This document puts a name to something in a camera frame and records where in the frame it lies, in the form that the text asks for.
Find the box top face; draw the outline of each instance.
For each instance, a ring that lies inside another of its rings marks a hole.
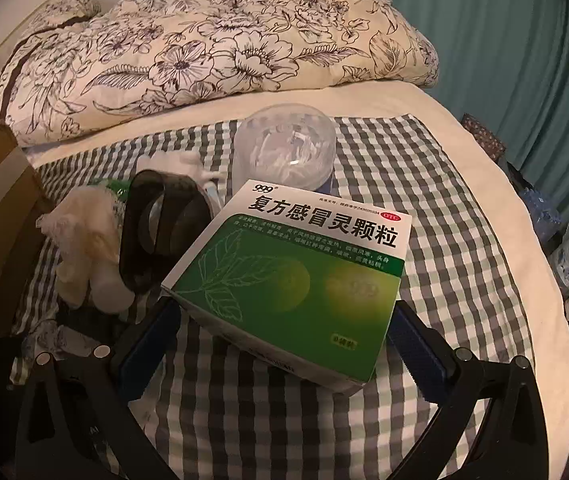
[[[397,296],[410,222],[249,181],[163,285],[256,338],[367,381]]]

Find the black and white checkered tablecloth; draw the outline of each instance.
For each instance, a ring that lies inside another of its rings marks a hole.
[[[524,354],[533,360],[500,244],[424,124],[411,115],[334,121],[339,195],[413,216],[400,297],[454,348],[471,348],[480,359],[507,362]],[[46,192],[59,202],[72,187],[95,178],[129,178],[143,153],[199,150],[205,168],[228,176],[218,184],[228,199],[237,126],[226,121],[124,140],[47,164],[40,174]],[[29,329],[54,303],[58,261],[47,241],[15,332]],[[14,378],[25,376],[16,364]],[[392,348],[381,352],[375,379],[344,397],[237,350],[184,314],[145,431],[184,480],[385,479],[435,410]],[[484,411],[479,402],[447,473],[462,464]]]

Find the cream bed sheet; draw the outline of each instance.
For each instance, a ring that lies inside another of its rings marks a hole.
[[[32,149],[34,166],[163,130],[245,118],[272,104],[298,102],[329,116],[395,117],[411,113],[440,142],[495,231],[520,291],[533,340],[536,379],[549,436],[549,478],[562,475],[569,451],[569,329],[551,268],[525,206],[504,173],[455,118],[416,86],[370,81],[322,90],[254,93],[141,118],[64,144]]]

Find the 999 logo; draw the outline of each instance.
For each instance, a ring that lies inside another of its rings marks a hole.
[[[274,189],[278,189],[277,186],[265,186],[264,184],[257,184],[254,188],[253,191],[259,191],[260,193],[270,193],[272,192]]]

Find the floral comforter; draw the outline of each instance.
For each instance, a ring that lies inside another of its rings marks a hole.
[[[230,94],[367,79],[432,86],[433,45],[391,0],[52,0],[0,75],[20,145]]]

